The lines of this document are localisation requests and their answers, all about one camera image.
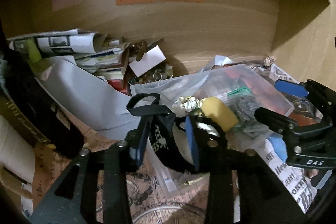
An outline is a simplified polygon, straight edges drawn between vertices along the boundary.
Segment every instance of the white paper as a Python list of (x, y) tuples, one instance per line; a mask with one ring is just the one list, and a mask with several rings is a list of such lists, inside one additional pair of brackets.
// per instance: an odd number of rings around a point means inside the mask
[(310, 184), (310, 179), (305, 177), (304, 169), (285, 164), (277, 156), (273, 145), (267, 139), (255, 150), (281, 180), (302, 211), (306, 213), (317, 194), (317, 190)]
[(66, 60), (76, 65), (76, 61), (72, 55), (52, 56), (52, 57), (45, 58), (45, 60), (50, 64), (50, 66), (55, 64), (59, 60)]
[(76, 64), (79, 67), (85, 66), (102, 66), (102, 65), (119, 65), (121, 64), (123, 51), (113, 52), (110, 54), (98, 57), (84, 57), (81, 59), (76, 59)]
[(126, 109), (131, 97), (68, 61), (58, 61), (48, 79), (39, 83), (61, 107), (92, 129), (110, 130), (103, 134), (110, 139), (124, 139), (140, 121)]
[(0, 115), (0, 164), (32, 183), (35, 172), (33, 148)]
[(43, 52), (95, 52), (93, 38), (96, 33), (84, 33), (70, 36), (39, 37), (38, 47)]
[(22, 34), (16, 37), (10, 37), (7, 39), (7, 41), (21, 40), (21, 39), (25, 39), (28, 37), (57, 37), (61, 35), (77, 35), (80, 33), (87, 33), (87, 32), (83, 31), (82, 29), (78, 29), (78, 28), (71, 29), (68, 31), (36, 32), (36, 33)]
[(166, 60), (159, 46), (155, 46), (153, 49), (146, 52), (141, 60), (137, 62), (136, 60), (129, 64), (130, 68), (133, 70), (137, 77), (143, 75), (146, 71), (160, 64), (162, 61)]
[[(29, 184), (22, 184), (22, 188), (31, 192), (33, 191), (33, 186), (29, 183)], [(26, 217), (29, 217), (33, 214), (33, 200), (32, 199), (28, 199), (28, 198), (24, 198), (21, 196), (21, 207), (22, 207), (22, 211), (24, 213), (24, 215)]]
[(279, 68), (275, 64), (271, 65), (271, 73), (269, 74), (269, 78), (271, 78), (273, 81), (281, 79), (281, 80), (286, 80), (286, 81), (296, 83), (296, 84), (299, 83), (296, 79), (291, 77), (287, 72), (285, 72), (283, 69)]

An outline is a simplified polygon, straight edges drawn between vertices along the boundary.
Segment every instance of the plastic container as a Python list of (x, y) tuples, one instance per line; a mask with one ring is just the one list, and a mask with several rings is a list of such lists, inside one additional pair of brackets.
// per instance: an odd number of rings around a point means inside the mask
[[(280, 114), (288, 116), (294, 109), (293, 105), (268, 81), (252, 71), (248, 66), (240, 64), (192, 75), (152, 82), (143, 85), (132, 85), (132, 95), (139, 93), (160, 93), (160, 103), (172, 107), (180, 96), (194, 96), (203, 99), (218, 97), (223, 103), (232, 107), (239, 96), (253, 97), (258, 106), (263, 106)], [(234, 131), (238, 150), (254, 148), (260, 145), (272, 132), (266, 127), (256, 136), (243, 131)], [(166, 168), (155, 155), (150, 144), (147, 145), (148, 157), (155, 170), (160, 186), (167, 198), (186, 192), (190, 187), (183, 182), (178, 183), (175, 171)], [(207, 177), (192, 177), (186, 180), (203, 183)]]
[(209, 182), (209, 174), (182, 174), (165, 167), (155, 155), (149, 140), (147, 142), (146, 153), (154, 168), (165, 198), (182, 195), (190, 189)]
[(132, 85), (131, 92), (132, 95), (160, 93), (160, 103), (171, 108), (180, 96), (194, 96), (197, 99), (216, 96), (228, 104), (228, 94), (243, 87), (248, 87), (257, 102), (265, 108), (285, 116), (294, 109), (273, 85), (243, 64), (143, 85)]

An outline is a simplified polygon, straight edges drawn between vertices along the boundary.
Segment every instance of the screw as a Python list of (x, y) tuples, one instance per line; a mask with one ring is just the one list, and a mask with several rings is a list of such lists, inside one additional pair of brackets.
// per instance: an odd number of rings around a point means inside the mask
[(208, 141), (208, 145), (210, 147), (217, 147), (218, 146), (218, 143), (215, 141), (215, 140), (209, 140)]
[(89, 154), (90, 150), (87, 148), (84, 148), (81, 150), (80, 155), (81, 156), (87, 156)]
[(127, 141), (125, 141), (125, 140), (121, 140), (121, 141), (117, 142), (117, 145), (118, 145), (119, 147), (125, 147), (125, 146), (128, 145), (128, 143), (127, 143)]
[(294, 147), (294, 152), (295, 152), (296, 154), (300, 154), (300, 153), (302, 152), (301, 147), (300, 147), (300, 146), (295, 146), (295, 147)]

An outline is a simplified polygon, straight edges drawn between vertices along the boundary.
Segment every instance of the book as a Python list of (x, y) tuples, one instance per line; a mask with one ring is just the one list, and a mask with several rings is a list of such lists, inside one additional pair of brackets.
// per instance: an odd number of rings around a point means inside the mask
[(104, 76), (106, 80), (123, 80), (128, 66), (128, 56), (129, 50), (127, 48), (122, 55), (120, 64), (103, 67), (97, 70), (94, 75)]
[(124, 88), (124, 80), (107, 80), (107, 83), (109, 83), (115, 90), (122, 90)]
[(124, 86), (120, 90), (118, 90), (118, 91), (121, 92), (121, 93), (123, 93), (123, 94), (126, 94), (128, 96), (131, 95), (131, 90), (129, 88), (129, 84), (128, 84), (127, 81), (124, 81)]

